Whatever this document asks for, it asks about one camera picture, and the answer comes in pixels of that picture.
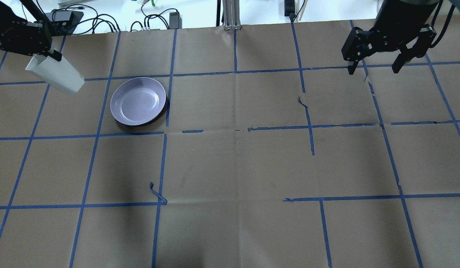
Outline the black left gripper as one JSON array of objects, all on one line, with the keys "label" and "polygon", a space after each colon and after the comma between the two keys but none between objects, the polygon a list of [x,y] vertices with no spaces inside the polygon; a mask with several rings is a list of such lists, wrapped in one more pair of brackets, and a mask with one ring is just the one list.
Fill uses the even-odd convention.
[{"label": "black left gripper", "polygon": [[12,21],[0,34],[0,49],[21,55],[44,55],[60,62],[63,55],[52,48],[49,26],[43,21]]}]

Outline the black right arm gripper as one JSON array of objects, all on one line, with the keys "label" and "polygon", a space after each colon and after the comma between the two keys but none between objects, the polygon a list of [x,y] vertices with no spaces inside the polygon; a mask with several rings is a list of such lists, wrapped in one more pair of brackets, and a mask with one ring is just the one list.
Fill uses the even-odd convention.
[{"label": "black right arm gripper", "polygon": [[424,56],[437,35],[427,21],[438,5],[437,0],[384,0],[371,29],[353,27],[342,47],[349,75],[357,62],[374,53],[400,52],[391,66],[394,74]]}]

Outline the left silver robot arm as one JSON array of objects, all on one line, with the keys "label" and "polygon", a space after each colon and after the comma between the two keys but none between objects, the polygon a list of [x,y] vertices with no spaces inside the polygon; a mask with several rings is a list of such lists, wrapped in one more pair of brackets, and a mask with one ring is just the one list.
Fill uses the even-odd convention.
[{"label": "left silver robot arm", "polygon": [[51,21],[32,0],[21,0],[20,3],[36,21],[19,17],[0,1],[0,49],[27,56],[44,55],[61,61],[62,54],[52,48],[52,37],[57,32]]}]

